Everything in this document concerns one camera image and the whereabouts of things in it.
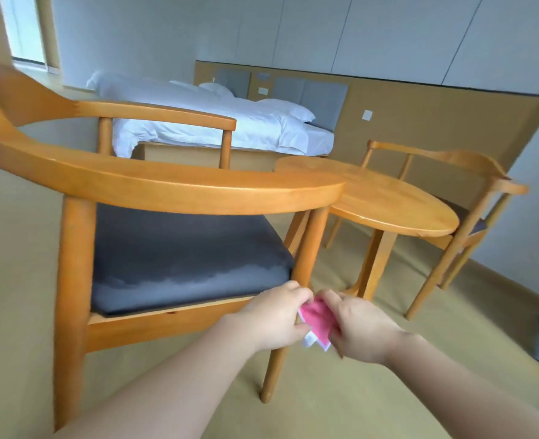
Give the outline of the person's left hand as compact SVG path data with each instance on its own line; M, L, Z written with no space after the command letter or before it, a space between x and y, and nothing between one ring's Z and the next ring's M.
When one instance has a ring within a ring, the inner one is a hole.
M291 346L292 327L302 324L299 308L313 291L296 281L263 291L239 312L225 316L231 340L248 354Z

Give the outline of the person's right hand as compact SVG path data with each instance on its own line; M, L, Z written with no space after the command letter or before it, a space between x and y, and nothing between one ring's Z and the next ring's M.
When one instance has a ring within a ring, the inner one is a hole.
M397 351L413 339L383 310L363 298L322 290L322 299L334 313L343 334L343 357L389 367Z

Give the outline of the pink and white cloth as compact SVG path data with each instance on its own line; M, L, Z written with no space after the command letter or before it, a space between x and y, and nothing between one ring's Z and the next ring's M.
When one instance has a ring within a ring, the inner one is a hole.
M331 347L329 340L330 332L337 327L337 320L328 305L319 298L303 304L298 310L300 322L310 327L310 331L302 340L306 348L317 345L322 351L327 352Z

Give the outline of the person's left forearm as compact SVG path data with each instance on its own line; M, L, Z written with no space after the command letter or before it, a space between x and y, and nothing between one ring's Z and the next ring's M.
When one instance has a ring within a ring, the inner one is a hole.
M200 439L256 351L244 314L222 317L178 354L80 416L52 439Z

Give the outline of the person's right forearm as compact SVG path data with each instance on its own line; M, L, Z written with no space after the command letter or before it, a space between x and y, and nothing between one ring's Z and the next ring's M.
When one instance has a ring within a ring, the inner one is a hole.
M392 337L386 366L452 439L539 439L539 411L453 361L417 334Z

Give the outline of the grey seat cushion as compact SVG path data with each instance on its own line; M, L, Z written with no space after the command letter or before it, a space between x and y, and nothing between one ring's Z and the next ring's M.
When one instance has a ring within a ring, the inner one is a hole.
M263 215L193 215L98 204L91 310L119 317L256 295L294 258Z

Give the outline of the round wooden table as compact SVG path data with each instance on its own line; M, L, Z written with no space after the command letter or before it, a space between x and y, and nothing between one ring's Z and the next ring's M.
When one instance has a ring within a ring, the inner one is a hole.
M274 172L329 173L345 180L345 190L330 214L374 229L361 273L346 294L371 301L398 235L441 237L459 225L456 213L440 199L375 171L322 157L290 155Z

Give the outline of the white pillow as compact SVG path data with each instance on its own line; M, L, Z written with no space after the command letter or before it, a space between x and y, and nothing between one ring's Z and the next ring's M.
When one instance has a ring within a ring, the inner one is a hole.
M228 87L216 82L204 82L200 84L199 87L217 95L220 98L235 98L235 95Z
M275 98L265 98L256 102L259 106L295 117L303 123L311 123L316 119L315 114L308 108Z

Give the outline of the grey padded headboard cushion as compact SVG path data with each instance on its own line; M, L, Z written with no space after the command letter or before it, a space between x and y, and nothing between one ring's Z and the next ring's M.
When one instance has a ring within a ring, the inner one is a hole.
M333 133L336 130L347 91L346 84L306 80L300 105L314 114L315 118L310 124Z
M270 97L300 105L305 83L303 78L275 77Z
M237 98L247 99L251 81L251 71L234 68L218 68L214 76L215 82L228 88Z

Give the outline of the wooden headboard panel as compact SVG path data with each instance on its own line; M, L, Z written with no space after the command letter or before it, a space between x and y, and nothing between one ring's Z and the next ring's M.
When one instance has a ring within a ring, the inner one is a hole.
M479 91L328 73L290 71L196 61L196 85L211 81L218 68L251 71L248 98L262 99L275 77L348 85L334 132L330 158L359 164L368 140L430 151L467 150L488 155L509 170L539 127L539 96ZM370 121L361 119L372 110Z

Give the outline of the window with wooden frame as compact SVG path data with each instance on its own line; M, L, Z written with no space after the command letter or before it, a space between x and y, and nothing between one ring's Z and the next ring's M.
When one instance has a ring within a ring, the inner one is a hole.
M0 0L0 7L14 65L60 75L52 0Z

